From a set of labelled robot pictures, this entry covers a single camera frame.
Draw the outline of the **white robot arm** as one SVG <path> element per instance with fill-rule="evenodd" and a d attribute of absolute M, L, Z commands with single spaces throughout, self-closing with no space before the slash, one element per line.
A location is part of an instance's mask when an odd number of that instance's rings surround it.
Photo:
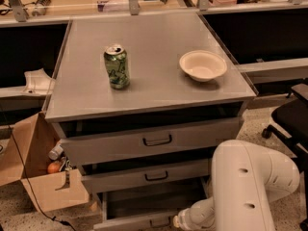
<path fill-rule="evenodd" d="M 213 195 L 173 218 L 185 231 L 275 231 L 270 203 L 293 193 L 299 170 L 285 154 L 247 141 L 221 143 L 212 159 Z"/>

